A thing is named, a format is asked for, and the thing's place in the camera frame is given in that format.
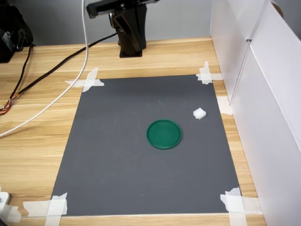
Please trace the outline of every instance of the black bag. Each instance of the black bag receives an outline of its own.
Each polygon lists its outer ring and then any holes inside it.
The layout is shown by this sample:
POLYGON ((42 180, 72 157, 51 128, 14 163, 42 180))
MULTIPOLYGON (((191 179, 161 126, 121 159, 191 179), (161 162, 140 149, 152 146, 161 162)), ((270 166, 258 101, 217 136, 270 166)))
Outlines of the black bag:
POLYGON ((33 35, 22 15, 7 0, 0 0, 0 63, 9 62, 16 51, 33 42, 33 35))

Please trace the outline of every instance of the wooden table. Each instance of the wooden table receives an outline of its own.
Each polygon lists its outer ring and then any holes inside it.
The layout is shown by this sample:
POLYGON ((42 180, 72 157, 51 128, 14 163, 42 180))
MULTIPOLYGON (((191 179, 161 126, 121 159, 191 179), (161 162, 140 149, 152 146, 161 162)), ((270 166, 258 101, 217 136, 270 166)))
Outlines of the wooden table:
MULTIPOLYGON (((116 43, 92 47, 81 79, 95 67, 99 68, 99 79, 197 74, 205 61, 209 62, 211 73, 220 73, 210 37, 150 41, 147 44, 141 58, 119 58, 116 43)), ((25 87, 81 47, 83 45, 34 47, 21 86, 25 87)), ((0 103, 6 102, 14 89, 27 53, 28 48, 24 48, 15 53, 10 63, 0 65, 0 103)), ((65 81, 75 79, 84 55, 70 60, 20 96, 9 113, 0 117, 0 133, 29 119, 65 90, 68 87, 65 81)), ((227 95, 223 81, 213 83, 217 96, 227 95)), ((23 216, 20 223, 10 225, 44 225, 44 218, 26 217, 28 212, 23 208, 23 202, 50 199, 81 90, 72 88, 36 120, 0 138, 0 185, 2 191, 11 195, 9 204, 19 206, 23 216)), ((222 114, 222 121, 242 195, 257 197, 233 116, 222 114)), ((249 226, 265 225, 262 215, 247 215, 247 222, 249 226)), ((61 225, 227 226, 230 222, 228 214, 137 215, 62 217, 61 225)))

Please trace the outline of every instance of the white panel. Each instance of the white panel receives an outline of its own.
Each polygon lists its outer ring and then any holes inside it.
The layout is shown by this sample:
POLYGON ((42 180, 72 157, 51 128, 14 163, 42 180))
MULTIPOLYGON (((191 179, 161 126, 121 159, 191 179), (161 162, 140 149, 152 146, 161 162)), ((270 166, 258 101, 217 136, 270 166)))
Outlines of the white panel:
POLYGON ((251 46, 301 147, 301 42, 270 3, 251 46))
POLYGON ((228 0, 234 15, 238 21, 238 26, 247 39, 253 38, 253 32, 261 15, 262 7, 266 0, 228 0))
POLYGON ((211 36, 231 101, 248 43, 239 30, 236 17, 227 0, 214 0, 211 36))
POLYGON ((289 27, 301 40, 301 1, 300 0, 274 0, 282 9, 284 13, 284 20, 289 27))
POLYGON ((301 153, 252 50, 232 107, 267 225, 301 225, 301 153))

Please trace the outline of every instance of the wire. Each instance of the wire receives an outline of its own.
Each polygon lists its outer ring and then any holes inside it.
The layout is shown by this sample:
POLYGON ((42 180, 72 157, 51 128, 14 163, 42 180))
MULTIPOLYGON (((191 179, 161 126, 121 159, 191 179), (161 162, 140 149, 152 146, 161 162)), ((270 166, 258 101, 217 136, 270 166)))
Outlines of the wire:
POLYGON ((30 44, 30 45, 29 45, 29 50, 28 50, 28 55, 27 55, 27 58, 26 58, 26 60, 25 60, 24 65, 23 65, 23 69, 22 69, 22 72, 21 72, 20 79, 19 79, 19 81, 18 81, 18 83, 17 83, 17 85, 16 85, 14 91, 13 91, 12 94, 10 95, 8 101, 6 102, 6 104, 4 104, 4 105, 2 105, 2 106, 0 107, 0 115, 6 114, 6 113, 10 110, 10 108, 11 108, 11 106, 12 106, 12 98, 13 98, 13 96, 15 95, 15 93, 16 93, 16 91, 17 91, 17 89, 18 89, 18 87, 19 87, 19 85, 20 85, 20 83, 21 83, 21 81, 22 81, 22 79, 23 79, 24 72, 25 72, 25 68, 26 68, 27 62, 28 62, 28 60, 29 60, 29 56, 30 56, 31 51, 32 51, 32 45, 30 44))
POLYGON ((56 99, 54 99, 50 104, 48 104, 42 111, 40 111, 39 113, 37 113, 35 116, 31 117, 30 119, 28 119, 27 121, 21 123, 20 125, 4 132, 4 133, 1 133, 0 134, 0 137, 20 128, 21 126, 29 123, 30 121, 34 120, 35 118, 37 118, 39 115, 41 115, 44 111, 46 111, 51 105, 53 105, 58 99, 60 99, 66 92, 68 92, 68 90, 71 89, 71 87, 76 83, 76 81, 80 78, 81 74, 83 73, 85 67, 86 67, 86 64, 87 64, 87 60, 88 60, 88 55, 89 55, 89 50, 88 50, 88 41, 87 41, 87 33, 86 33, 86 25, 85 25, 85 0, 82 0, 82 4, 81 4, 81 16, 82 16, 82 23, 83 23, 83 29, 84 29, 84 36, 85 36, 85 43, 86 43, 86 57, 85 57, 85 61, 84 61, 84 64, 83 64, 83 67, 81 68, 78 76, 75 78, 75 80, 70 84, 70 86, 65 89, 64 92, 62 92, 56 99))
MULTIPOLYGON (((97 41, 91 43, 90 45, 88 45, 88 47, 92 47, 92 46, 96 45, 97 43, 99 43, 101 41, 104 41, 106 39, 109 39, 109 38, 111 38, 111 37, 113 37, 115 35, 117 35, 117 33, 114 33, 114 34, 112 34, 110 36, 107 36, 107 37, 105 37, 103 39, 97 40, 97 41)), ((73 57, 75 57, 79 53, 83 52, 85 49, 86 49, 86 47, 83 47, 80 50, 78 50, 77 52, 75 52, 75 53, 71 54, 70 56, 66 57, 58 65, 56 65, 54 68, 52 68, 49 72, 46 72, 45 74, 43 74, 42 76, 40 76, 39 78, 37 78, 35 81, 33 81, 31 84, 29 84, 28 86, 26 86, 24 89, 22 89, 20 92, 18 92, 17 95, 14 98, 16 98, 18 95, 24 93, 29 88, 33 87, 39 81, 41 81, 42 79, 46 78, 48 75, 50 75, 51 73, 53 73, 54 71, 56 71, 58 68, 60 68, 63 64, 65 64, 68 60, 72 59, 73 57)))
MULTIPOLYGON (((97 43, 104 41, 106 39, 109 39, 113 36, 117 35, 117 33, 114 33, 112 35, 109 35, 105 38, 99 39, 91 44, 89 44, 89 48, 96 45, 97 43)), ((18 93, 14 94, 14 92, 11 95, 11 98, 0 107, 0 116, 1 115, 5 115, 11 108, 12 106, 12 102, 13 100, 15 100, 17 97, 19 97, 21 94, 23 94, 25 91, 27 91, 28 89, 30 89, 31 87, 33 87, 35 84, 37 84, 39 81, 41 81, 42 79, 46 78, 47 76, 49 76, 50 74, 52 74, 54 71, 56 71, 58 68, 60 68, 63 64, 65 64, 67 61, 69 61, 70 59, 72 59, 73 57, 77 56, 78 54, 80 54, 81 52, 83 52, 86 49, 86 47, 81 48, 80 50, 78 50, 77 52, 71 54, 70 56, 66 57, 64 60, 62 60, 58 65, 56 65, 54 68, 52 68, 50 71, 46 72, 45 74, 43 74, 42 76, 40 76, 39 78, 37 78, 35 81, 33 81, 32 83, 30 83, 28 86, 26 86, 24 89, 22 89, 21 91, 19 91, 18 93)))

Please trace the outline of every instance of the green plastic lid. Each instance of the green plastic lid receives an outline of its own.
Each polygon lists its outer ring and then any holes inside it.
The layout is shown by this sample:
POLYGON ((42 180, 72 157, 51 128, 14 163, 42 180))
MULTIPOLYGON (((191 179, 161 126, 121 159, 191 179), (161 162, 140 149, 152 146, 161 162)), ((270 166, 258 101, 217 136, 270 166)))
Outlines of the green plastic lid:
POLYGON ((154 121, 146 132, 149 143, 157 149, 170 149, 181 140, 181 128, 171 120, 154 121))

